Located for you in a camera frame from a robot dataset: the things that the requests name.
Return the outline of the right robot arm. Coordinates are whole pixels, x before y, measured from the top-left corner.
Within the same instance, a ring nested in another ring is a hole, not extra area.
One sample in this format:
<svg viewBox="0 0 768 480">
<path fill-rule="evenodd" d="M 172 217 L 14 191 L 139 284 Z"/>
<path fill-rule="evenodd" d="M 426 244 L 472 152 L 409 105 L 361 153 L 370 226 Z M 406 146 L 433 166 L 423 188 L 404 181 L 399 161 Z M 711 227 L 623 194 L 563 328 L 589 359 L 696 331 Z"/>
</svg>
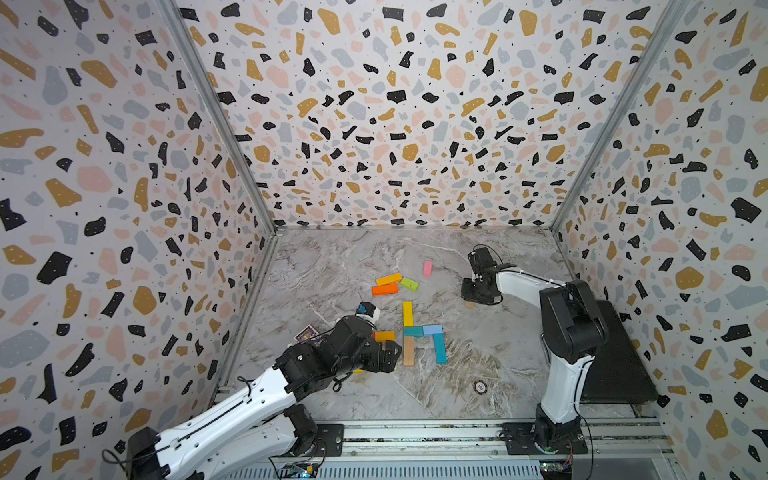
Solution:
<svg viewBox="0 0 768 480">
<path fill-rule="evenodd" d="M 464 300 L 497 305 L 510 296 L 540 309 L 550 370 L 532 436 L 540 451 L 555 453 L 581 434 L 579 407 L 586 379 L 608 340 L 604 315 L 584 281 L 554 280 L 498 263 L 485 244 L 473 248 L 468 262 L 473 275 L 462 280 Z"/>
</svg>

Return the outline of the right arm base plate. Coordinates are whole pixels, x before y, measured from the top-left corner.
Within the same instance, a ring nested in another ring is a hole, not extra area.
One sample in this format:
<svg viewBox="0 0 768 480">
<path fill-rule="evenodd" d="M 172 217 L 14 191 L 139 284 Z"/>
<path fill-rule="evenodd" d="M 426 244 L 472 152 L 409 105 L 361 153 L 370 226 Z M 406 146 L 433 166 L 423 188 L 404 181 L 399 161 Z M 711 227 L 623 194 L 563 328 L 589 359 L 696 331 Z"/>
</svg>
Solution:
<svg viewBox="0 0 768 480">
<path fill-rule="evenodd" d="M 506 422 L 501 425 L 498 438 L 505 444 L 508 455 L 570 455 L 586 454 L 589 448 L 582 434 L 567 436 L 555 440 L 545 447 L 543 442 L 536 440 L 533 422 Z"/>
</svg>

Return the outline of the green block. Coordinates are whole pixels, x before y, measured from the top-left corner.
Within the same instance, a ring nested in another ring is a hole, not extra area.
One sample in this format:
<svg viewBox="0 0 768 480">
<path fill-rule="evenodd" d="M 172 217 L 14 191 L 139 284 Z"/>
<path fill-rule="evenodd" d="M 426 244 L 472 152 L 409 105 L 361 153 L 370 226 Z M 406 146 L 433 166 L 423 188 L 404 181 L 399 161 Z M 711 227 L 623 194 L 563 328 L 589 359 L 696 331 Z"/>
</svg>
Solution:
<svg viewBox="0 0 768 480">
<path fill-rule="evenodd" d="M 420 286 L 420 284 L 419 284 L 418 282 L 416 282 L 416 281 L 414 281 L 414 280 L 411 280 L 411 279 L 409 279 L 409 278 L 403 278 L 403 279 L 400 281 L 400 284 L 401 284 L 401 285 L 402 285 L 404 288 L 406 288 L 406 289 L 408 289 L 408 290 L 411 290 L 411 291 L 417 291 L 417 290 L 419 289 L 419 286 Z"/>
</svg>

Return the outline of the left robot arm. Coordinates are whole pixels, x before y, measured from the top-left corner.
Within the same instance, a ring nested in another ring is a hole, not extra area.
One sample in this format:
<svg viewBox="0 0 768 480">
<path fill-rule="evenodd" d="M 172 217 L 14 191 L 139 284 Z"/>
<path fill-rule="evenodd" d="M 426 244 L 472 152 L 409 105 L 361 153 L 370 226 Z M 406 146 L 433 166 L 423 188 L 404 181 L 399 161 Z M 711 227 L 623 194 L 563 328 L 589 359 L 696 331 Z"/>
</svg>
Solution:
<svg viewBox="0 0 768 480">
<path fill-rule="evenodd" d="M 318 454 L 318 427 L 303 400 L 339 390 L 357 370 L 391 373 L 402 354 L 394 340 L 378 342 L 367 314 L 346 315 L 330 330 L 289 346 L 261 375 L 203 413 L 158 432 L 144 427 L 125 456 L 102 461 L 128 479 L 212 479 L 251 460 Z"/>
</svg>

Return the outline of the teal long block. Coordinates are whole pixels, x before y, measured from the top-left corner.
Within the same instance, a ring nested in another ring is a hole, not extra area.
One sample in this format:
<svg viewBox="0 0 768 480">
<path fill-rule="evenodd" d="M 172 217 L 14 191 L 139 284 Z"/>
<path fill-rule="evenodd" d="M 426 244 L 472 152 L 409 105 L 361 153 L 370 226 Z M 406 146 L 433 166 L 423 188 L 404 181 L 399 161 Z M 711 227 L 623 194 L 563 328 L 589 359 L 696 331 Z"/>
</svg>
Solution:
<svg viewBox="0 0 768 480">
<path fill-rule="evenodd" d="M 445 338 L 442 333 L 437 333 L 432 336 L 436 363 L 438 365 L 445 365 L 447 363 L 447 351 L 445 345 Z"/>
</svg>

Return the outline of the light blue block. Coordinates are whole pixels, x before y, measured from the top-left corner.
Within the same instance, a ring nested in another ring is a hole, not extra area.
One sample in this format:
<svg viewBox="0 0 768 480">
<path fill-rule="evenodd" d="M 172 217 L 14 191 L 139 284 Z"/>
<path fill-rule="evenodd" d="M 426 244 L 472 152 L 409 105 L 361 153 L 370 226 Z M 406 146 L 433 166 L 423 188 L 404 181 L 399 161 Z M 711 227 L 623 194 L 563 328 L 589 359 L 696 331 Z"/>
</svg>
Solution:
<svg viewBox="0 0 768 480">
<path fill-rule="evenodd" d="M 441 325 L 426 325 L 422 327 L 425 336 L 442 335 L 444 333 Z"/>
</svg>

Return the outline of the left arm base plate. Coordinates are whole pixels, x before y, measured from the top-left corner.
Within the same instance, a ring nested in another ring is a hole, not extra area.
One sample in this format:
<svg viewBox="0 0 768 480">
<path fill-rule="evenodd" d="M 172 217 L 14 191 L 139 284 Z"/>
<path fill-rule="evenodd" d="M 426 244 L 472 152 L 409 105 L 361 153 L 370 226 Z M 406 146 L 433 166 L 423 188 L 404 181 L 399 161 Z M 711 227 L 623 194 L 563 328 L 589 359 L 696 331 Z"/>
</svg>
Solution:
<svg viewBox="0 0 768 480">
<path fill-rule="evenodd" d="M 344 433 L 343 423 L 319 424 L 308 449 L 302 452 L 301 456 L 313 459 L 340 457 L 343 451 Z"/>
</svg>

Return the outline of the yellow block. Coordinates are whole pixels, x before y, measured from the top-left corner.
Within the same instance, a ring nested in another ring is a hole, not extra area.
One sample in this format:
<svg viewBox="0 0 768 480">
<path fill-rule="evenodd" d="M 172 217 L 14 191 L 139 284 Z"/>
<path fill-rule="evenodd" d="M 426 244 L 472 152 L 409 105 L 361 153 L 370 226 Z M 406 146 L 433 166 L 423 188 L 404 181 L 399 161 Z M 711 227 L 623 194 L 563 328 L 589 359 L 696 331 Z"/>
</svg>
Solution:
<svg viewBox="0 0 768 480">
<path fill-rule="evenodd" d="M 405 328 L 414 326 L 414 312 L 411 301 L 402 303 L 403 325 Z"/>
</svg>

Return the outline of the tan wooden block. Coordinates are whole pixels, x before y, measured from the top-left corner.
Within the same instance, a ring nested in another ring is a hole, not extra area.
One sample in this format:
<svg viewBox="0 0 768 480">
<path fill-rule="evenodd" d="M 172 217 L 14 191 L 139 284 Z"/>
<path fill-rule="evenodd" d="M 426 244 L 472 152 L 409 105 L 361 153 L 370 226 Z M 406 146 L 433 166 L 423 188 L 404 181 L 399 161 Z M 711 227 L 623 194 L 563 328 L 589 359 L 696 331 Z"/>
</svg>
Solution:
<svg viewBox="0 0 768 480">
<path fill-rule="evenodd" d="M 403 339 L 403 365 L 411 367 L 415 362 L 415 338 L 405 336 Z"/>
</svg>

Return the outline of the small amber block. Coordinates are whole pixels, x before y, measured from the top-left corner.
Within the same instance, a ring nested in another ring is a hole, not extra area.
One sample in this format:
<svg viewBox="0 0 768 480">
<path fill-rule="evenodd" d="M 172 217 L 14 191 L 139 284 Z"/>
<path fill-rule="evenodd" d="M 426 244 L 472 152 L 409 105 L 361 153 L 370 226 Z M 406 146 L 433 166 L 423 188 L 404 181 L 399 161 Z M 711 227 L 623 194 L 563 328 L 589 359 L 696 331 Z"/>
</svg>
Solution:
<svg viewBox="0 0 768 480">
<path fill-rule="evenodd" d="M 374 333 L 374 340 L 376 342 L 395 341 L 396 334 L 394 331 L 376 331 Z"/>
</svg>

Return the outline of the teal short block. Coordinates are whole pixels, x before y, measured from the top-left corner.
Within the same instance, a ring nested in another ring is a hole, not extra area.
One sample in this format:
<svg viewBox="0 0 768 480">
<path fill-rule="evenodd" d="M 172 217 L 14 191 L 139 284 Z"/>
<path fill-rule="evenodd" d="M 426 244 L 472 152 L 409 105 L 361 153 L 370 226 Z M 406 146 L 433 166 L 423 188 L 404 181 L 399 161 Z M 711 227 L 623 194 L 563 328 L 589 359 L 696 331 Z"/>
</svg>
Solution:
<svg viewBox="0 0 768 480">
<path fill-rule="evenodd" d="M 424 337 L 424 330 L 422 327 L 409 326 L 403 329 L 403 335 L 405 337 L 421 338 Z"/>
</svg>

